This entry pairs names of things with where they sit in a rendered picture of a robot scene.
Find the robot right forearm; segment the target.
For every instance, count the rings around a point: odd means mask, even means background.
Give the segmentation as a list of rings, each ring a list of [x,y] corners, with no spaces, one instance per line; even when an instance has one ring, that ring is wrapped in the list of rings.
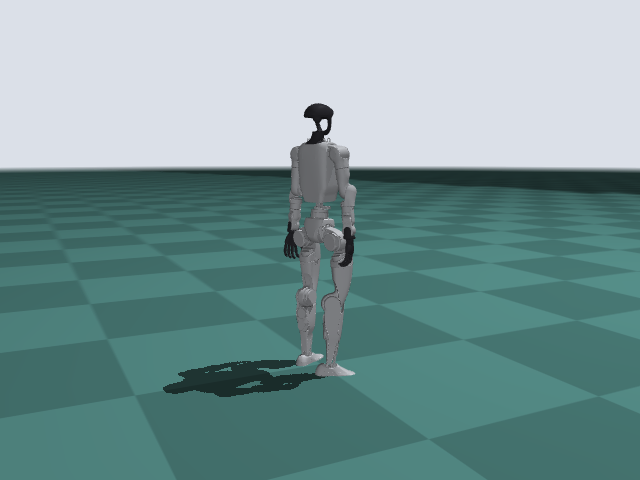
[[[342,207],[342,233],[344,235],[344,228],[349,227],[351,229],[351,236],[355,235],[356,229],[354,226],[355,223],[355,215],[354,215],[354,206],[356,199],[356,188],[353,185],[349,185],[346,188],[345,198],[340,203]]]

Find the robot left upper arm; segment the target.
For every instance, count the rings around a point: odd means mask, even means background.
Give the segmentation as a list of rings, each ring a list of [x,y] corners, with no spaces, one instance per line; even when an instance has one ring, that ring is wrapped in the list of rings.
[[[300,146],[293,147],[290,153],[290,157],[292,160],[292,168],[291,168],[291,192],[295,196],[303,197],[303,194],[300,189],[299,182],[299,168],[298,168],[298,150]]]

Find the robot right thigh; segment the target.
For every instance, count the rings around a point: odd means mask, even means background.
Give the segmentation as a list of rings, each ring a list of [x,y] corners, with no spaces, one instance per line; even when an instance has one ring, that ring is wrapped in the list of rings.
[[[335,291],[333,293],[326,294],[321,300],[321,307],[324,310],[324,301],[330,296],[338,298],[341,307],[343,306],[351,284],[353,257],[351,263],[346,267],[338,265],[343,262],[346,254],[346,239],[343,239],[344,235],[342,231],[333,227],[328,227],[325,228],[323,236],[325,248],[328,251],[334,251],[333,256],[331,256],[332,259],[330,260],[330,265],[332,270],[332,280],[335,286]]]

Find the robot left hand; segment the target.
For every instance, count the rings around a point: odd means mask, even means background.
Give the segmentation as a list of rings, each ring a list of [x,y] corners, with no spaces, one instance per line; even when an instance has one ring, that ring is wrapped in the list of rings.
[[[299,224],[299,226],[300,226],[300,224]],[[290,221],[288,222],[287,231],[289,232],[289,234],[286,236],[286,239],[285,239],[284,254],[285,254],[286,257],[296,259],[295,256],[294,256],[294,250],[295,250],[295,254],[299,258],[299,255],[298,255],[298,252],[297,252],[297,245],[295,244],[294,239],[293,239],[293,234],[294,234],[294,232],[296,230],[291,230],[291,222]],[[288,248],[287,248],[287,245],[288,245]],[[292,255],[292,257],[290,255],[290,246],[291,246],[291,255]],[[300,247],[300,248],[302,250],[303,247]]]

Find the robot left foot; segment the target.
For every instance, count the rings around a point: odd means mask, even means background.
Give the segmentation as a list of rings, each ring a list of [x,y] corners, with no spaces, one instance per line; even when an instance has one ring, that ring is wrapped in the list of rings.
[[[310,352],[310,351],[309,351]],[[311,351],[312,355],[311,356],[306,356],[305,352],[301,355],[298,356],[297,361],[296,361],[296,365],[297,366],[306,366],[312,362],[316,362],[320,359],[322,359],[324,357],[323,354],[315,354]]]

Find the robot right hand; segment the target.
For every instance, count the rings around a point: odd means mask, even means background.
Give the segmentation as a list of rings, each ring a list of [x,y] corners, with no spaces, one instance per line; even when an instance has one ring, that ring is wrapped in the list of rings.
[[[341,267],[346,267],[351,263],[353,253],[354,253],[354,242],[355,236],[351,236],[351,229],[349,227],[344,228],[344,236],[343,239],[346,239],[346,247],[345,247],[345,258],[342,263],[339,263]]]

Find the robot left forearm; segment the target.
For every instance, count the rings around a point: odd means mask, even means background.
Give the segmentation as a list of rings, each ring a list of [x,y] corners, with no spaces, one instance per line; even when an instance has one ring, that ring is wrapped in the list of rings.
[[[301,219],[300,212],[301,212],[302,199],[301,197],[293,195],[292,192],[290,191],[289,203],[290,203],[290,208],[289,208],[290,212],[288,214],[288,218],[289,218],[289,221],[291,222],[291,230],[298,230],[299,221]]]

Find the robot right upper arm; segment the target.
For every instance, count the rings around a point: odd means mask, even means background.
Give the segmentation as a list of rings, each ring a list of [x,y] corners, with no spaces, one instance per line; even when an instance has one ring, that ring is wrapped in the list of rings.
[[[346,188],[349,184],[350,170],[349,157],[350,153],[347,147],[339,145],[329,145],[329,157],[334,162],[336,179],[338,183],[339,195],[345,198]],[[355,187],[355,186],[354,186]],[[357,191],[357,190],[356,190]],[[356,193],[357,194],[357,193]]]

